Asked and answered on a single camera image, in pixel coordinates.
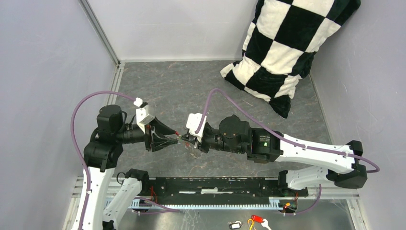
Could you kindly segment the red key tag with keyring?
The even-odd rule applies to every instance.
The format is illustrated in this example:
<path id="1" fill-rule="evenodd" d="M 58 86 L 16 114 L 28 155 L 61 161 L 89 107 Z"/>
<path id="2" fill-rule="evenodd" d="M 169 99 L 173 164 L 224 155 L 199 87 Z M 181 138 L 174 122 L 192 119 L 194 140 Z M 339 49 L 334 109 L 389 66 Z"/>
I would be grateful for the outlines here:
<path id="1" fill-rule="evenodd" d="M 178 138 L 178 136 L 182 136 L 179 132 L 176 132 L 175 135 L 177 136 L 177 138 Z M 190 140 L 189 140 L 189 138 L 184 138 L 184 141 L 182 141 L 182 142 L 183 142 L 185 148 L 188 149 L 188 148 L 190 147 Z"/>

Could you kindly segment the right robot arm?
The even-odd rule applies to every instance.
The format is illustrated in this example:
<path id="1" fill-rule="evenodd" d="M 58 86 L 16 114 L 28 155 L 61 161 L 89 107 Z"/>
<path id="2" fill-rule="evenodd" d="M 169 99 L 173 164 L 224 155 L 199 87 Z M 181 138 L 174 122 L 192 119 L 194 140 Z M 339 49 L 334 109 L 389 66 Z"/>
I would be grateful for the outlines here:
<path id="1" fill-rule="evenodd" d="M 300 140 L 280 132 L 252 128 L 249 122 L 236 115 L 224 118 L 218 129 L 205 123 L 198 130 L 201 118 L 200 113 L 189 114 L 187 133 L 181 137 L 201 152 L 217 150 L 246 154 L 247 160 L 255 163 L 307 164 L 307 168 L 279 172 L 276 188 L 283 196 L 320 184 L 360 189 L 368 179 L 366 166 L 359 160 L 363 153 L 359 141 L 339 146 Z"/>

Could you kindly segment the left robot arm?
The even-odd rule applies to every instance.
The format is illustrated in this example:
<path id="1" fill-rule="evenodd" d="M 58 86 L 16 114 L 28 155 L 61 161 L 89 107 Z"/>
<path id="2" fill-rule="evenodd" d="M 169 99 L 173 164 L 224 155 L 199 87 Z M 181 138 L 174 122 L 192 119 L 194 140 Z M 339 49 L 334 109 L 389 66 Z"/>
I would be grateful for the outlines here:
<path id="1" fill-rule="evenodd" d="M 119 192 L 109 205 L 106 197 L 111 178 L 124 144 L 144 143 L 147 151 L 158 151 L 176 144 L 178 133 L 149 114 L 148 104 L 137 109 L 137 121 L 126 123 L 127 113 L 118 105 L 99 110 L 97 127 L 84 148 L 84 173 L 79 208 L 73 223 L 74 230 L 116 230 L 138 195 L 151 189 L 147 171 L 130 169 L 124 175 Z"/>

